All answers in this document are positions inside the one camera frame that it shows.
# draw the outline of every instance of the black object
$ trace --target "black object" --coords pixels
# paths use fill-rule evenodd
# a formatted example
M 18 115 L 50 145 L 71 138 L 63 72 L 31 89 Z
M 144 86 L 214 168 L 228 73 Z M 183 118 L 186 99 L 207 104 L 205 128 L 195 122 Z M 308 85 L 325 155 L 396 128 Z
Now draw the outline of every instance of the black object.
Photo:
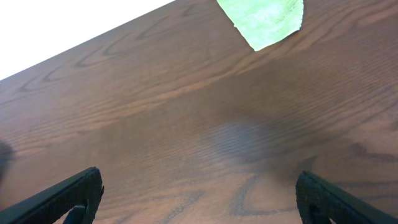
M 100 170 L 90 167 L 1 211 L 0 223 L 53 223 L 71 209 L 64 223 L 92 223 L 103 193 Z
M 296 184 L 297 207 L 304 224 L 393 224 L 398 219 L 368 205 L 311 172 Z

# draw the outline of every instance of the green fabric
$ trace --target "green fabric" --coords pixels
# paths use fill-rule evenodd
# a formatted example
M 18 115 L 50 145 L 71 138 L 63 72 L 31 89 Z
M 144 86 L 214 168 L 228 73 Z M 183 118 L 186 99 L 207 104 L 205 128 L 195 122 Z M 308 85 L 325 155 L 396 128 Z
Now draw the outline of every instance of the green fabric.
M 274 44 L 301 27 L 303 0 L 218 0 L 255 50 Z

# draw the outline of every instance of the white background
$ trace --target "white background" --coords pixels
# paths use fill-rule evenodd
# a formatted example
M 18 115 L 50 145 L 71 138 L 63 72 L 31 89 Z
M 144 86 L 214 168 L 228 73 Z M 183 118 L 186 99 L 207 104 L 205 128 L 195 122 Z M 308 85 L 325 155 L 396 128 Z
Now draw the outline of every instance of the white background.
M 173 0 L 2 0 L 0 80 Z

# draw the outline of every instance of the tabletop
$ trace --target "tabletop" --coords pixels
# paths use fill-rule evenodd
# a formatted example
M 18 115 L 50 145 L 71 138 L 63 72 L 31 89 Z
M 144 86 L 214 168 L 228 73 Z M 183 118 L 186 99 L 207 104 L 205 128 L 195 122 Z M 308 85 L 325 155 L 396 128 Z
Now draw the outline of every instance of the tabletop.
M 95 223 L 301 223 L 302 170 L 398 217 L 398 1 L 255 52 L 176 0 L 0 82 L 0 209 L 96 166 Z

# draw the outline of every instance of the green cloth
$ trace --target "green cloth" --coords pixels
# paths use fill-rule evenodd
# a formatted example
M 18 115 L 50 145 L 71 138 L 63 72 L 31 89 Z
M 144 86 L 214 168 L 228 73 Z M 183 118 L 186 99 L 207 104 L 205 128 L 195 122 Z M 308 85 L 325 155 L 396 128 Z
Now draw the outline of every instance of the green cloth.
M 255 50 L 301 28 L 303 0 L 218 0 L 221 8 Z

